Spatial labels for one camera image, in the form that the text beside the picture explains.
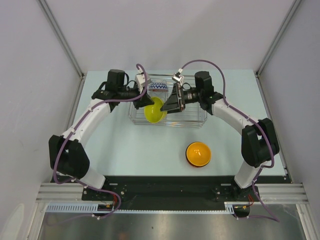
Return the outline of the yellow green bowl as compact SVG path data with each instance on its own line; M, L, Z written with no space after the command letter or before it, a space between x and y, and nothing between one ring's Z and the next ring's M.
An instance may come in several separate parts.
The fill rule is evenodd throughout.
M165 119L167 111L161 111L161 108L164 105L161 98L153 96L151 99L154 101L154 104L144 108L144 116L149 123L156 124Z

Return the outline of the red patterned blue zigzag bowl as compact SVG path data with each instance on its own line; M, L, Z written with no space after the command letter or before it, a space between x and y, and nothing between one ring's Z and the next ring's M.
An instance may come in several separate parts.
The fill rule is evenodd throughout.
M167 82L165 80L153 81L149 85L148 90L155 93L167 93L169 91Z

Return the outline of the orange yellow bowl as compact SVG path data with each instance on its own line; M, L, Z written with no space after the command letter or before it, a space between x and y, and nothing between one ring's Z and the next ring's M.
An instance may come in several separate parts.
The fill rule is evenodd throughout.
M203 163L211 161L211 149L203 142L192 142L185 150L185 158L190 162Z

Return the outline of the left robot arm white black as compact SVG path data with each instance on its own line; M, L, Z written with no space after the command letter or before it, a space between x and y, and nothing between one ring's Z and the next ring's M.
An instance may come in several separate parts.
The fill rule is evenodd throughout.
M91 167L85 146L99 124L120 103L133 103L136 109L153 105L147 93L150 77L141 64L133 87L129 87L129 75L119 69L111 69L106 81L92 94L90 103L79 119L61 135L52 135L48 141L50 166L53 179L59 184L57 174L70 177L86 187L100 200L110 196L111 188L105 184L106 177Z

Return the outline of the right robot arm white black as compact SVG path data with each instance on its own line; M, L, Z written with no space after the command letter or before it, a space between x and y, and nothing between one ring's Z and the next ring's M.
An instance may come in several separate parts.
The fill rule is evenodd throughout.
M242 201L255 188L263 169L275 165L275 155L280 147L273 122L269 118L256 119L245 114L227 101L226 93L215 91L208 71L198 71L194 75L195 86L184 89L184 76L179 70L172 76L172 91L161 111L179 113L187 104L199 103L200 108L215 116L241 135L241 155L243 163L234 176L231 196Z

